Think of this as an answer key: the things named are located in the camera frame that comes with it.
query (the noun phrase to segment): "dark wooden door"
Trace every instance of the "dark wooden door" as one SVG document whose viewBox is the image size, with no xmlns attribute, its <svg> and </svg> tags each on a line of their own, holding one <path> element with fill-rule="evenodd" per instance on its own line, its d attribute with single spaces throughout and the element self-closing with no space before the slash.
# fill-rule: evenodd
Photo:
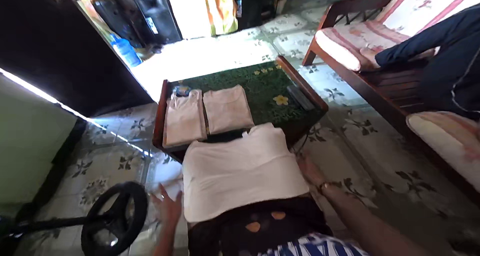
<svg viewBox="0 0 480 256">
<path fill-rule="evenodd" d="M 86 116 L 152 102 L 74 0 L 0 0 L 0 67 Z"/>
</svg>

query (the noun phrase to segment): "hand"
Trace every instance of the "hand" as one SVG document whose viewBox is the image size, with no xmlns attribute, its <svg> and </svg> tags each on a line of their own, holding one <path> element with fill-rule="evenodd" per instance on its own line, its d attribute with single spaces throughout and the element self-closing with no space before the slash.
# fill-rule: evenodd
<svg viewBox="0 0 480 256">
<path fill-rule="evenodd" d="M 150 194 L 152 203 L 158 212 L 157 219 L 166 226 L 176 227 L 181 216 L 183 193 L 179 191 L 176 200 L 173 201 L 162 184 L 158 185 L 158 189 L 162 193 L 162 199 L 157 198 L 153 193 Z"/>
<path fill-rule="evenodd" d="M 377 60 L 375 59 L 375 56 L 379 52 L 370 49 L 368 47 L 363 47 L 360 49 L 360 54 L 362 54 L 368 61 L 369 61 L 369 68 L 367 70 L 375 70 L 380 68 L 380 65 L 377 63 Z"/>
<path fill-rule="evenodd" d="M 320 186 L 327 178 L 322 171 L 313 163 L 308 154 L 297 155 L 297 164 L 305 179 L 314 186 Z"/>
</svg>

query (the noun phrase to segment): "tiled floor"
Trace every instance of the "tiled floor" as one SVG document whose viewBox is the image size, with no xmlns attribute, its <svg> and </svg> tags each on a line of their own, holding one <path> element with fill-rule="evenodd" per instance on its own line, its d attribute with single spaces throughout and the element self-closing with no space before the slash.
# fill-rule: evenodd
<svg viewBox="0 0 480 256">
<path fill-rule="evenodd" d="M 320 17 L 332 1 L 287 0 L 285 14 L 260 27 L 166 45 L 162 53 L 132 71 L 157 101 L 163 79 L 180 80 L 284 55 L 330 107 L 310 130 L 304 147 L 314 162 L 346 192 L 432 254 L 454 255 L 452 241 L 480 239 L 478 208 L 322 60 L 301 66 Z M 151 145 L 156 106 L 95 118 L 102 128 L 88 127 L 57 194 L 39 219 L 84 215 L 100 193 L 127 180 L 139 181 L 149 191 L 161 182 L 171 196 L 183 189 L 182 166 Z M 351 238 L 328 203 L 318 200 L 335 234 Z M 122 255 L 150 255 L 160 228 L 150 205 L 143 232 Z M 82 255 L 80 231 L 70 227 L 30 235 L 18 255 Z M 175 254 L 187 255 L 186 247 L 182 218 Z"/>
</svg>

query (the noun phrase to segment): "green wall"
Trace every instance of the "green wall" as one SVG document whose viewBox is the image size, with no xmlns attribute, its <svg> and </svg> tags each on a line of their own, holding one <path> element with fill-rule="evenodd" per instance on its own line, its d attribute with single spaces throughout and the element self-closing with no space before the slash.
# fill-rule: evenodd
<svg viewBox="0 0 480 256">
<path fill-rule="evenodd" d="M 76 120 L 0 74 L 0 213 L 33 199 Z"/>
</svg>

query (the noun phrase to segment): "person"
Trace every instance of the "person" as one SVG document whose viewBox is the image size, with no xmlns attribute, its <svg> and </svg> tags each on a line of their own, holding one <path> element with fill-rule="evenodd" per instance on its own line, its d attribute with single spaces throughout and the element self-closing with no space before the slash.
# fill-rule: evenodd
<svg viewBox="0 0 480 256">
<path fill-rule="evenodd" d="M 321 255 L 426 256 L 428 253 L 370 213 L 356 198 L 327 181 L 308 155 L 297 156 L 307 182 L 333 206 L 342 222 L 367 252 L 333 237 L 323 213 L 311 197 L 259 202 L 233 210 L 189 229 L 189 254 L 195 255 Z M 182 211 L 182 192 L 176 200 L 159 185 L 161 197 L 151 194 L 163 227 L 154 256 L 171 256 L 176 224 Z"/>
<path fill-rule="evenodd" d="M 422 72 L 418 96 L 426 106 L 480 118 L 480 4 L 430 26 L 404 42 L 376 52 L 360 50 L 373 68 L 406 62 L 440 47 Z"/>
</svg>

